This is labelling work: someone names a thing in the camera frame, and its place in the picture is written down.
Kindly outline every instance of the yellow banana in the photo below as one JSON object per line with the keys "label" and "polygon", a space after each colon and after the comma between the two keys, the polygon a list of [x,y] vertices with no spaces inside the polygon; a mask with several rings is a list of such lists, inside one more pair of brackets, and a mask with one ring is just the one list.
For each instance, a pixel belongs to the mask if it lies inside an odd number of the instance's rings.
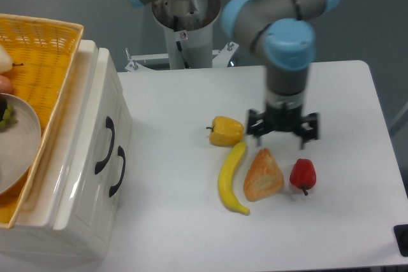
{"label": "yellow banana", "polygon": [[237,143],[228,154],[221,167],[218,176],[218,192],[222,203],[231,211],[249,215],[249,209],[243,206],[232,190],[232,179],[237,170],[237,166],[246,151],[247,145],[244,141]]}

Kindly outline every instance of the plate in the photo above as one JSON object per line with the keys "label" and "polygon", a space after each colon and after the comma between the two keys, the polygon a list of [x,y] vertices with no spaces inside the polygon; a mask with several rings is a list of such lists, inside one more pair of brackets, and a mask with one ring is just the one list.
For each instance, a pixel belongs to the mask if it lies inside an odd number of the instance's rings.
{"label": "plate", "polygon": [[14,106],[18,122],[0,132],[0,194],[12,187],[29,169],[40,140],[40,120],[33,108],[20,98],[2,94]]}

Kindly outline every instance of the wicker basket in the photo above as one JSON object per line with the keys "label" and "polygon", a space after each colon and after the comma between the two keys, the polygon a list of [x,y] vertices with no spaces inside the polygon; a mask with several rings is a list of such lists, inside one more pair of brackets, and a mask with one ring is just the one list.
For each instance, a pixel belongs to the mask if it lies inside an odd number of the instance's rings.
{"label": "wicker basket", "polygon": [[4,75],[14,95],[27,101],[41,124],[41,143],[27,174],[0,195],[0,227],[14,226],[33,184],[41,155],[57,121],[84,27],[44,18],[0,14],[0,44],[15,66]]}

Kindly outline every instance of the white drawer unit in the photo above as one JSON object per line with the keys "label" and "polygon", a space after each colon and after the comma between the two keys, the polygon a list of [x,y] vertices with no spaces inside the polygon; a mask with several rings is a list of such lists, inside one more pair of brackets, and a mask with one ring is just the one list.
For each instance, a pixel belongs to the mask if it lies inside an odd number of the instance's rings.
{"label": "white drawer unit", "polygon": [[0,250],[104,257],[132,120],[109,51],[81,41],[59,127]]}

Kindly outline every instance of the robotic arm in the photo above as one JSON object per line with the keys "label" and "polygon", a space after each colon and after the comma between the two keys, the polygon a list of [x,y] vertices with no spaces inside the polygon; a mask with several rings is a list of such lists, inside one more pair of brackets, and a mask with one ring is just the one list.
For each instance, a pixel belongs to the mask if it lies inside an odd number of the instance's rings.
{"label": "robotic arm", "polygon": [[[152,2],[156,20],[170,30],[173,36],[166,30],[165,34],[171,67],[211,67],[212,24],[221,10],[220,0],[130,1],[135,7]],[[222,28],[266,67],[266,109],[260,114],[249,111],[248,134],[259,139],[271,131],[294,132],[301,137],[302,147],[318,139],[318,114],[302,116],[308,70],[316,55],[313,28],[304,20],[320,16],[339,2],[231,0],[226,5]]]}
{"label": "robotic arm", "polygon": [[134,7],[152,3],[163,28],[171,69],[212,67],[212,25],[220,0],[130,0]]}
{"label": "robotic arm", "polygon": [[266,67],[266,110],[249,110],[247,133],[294,132],[305,142],[318,139],[318,114],[302,116],[310,63],[315,59],[313,28],[304,20],[336,7],[340,0],[231,0],[221,25]]}

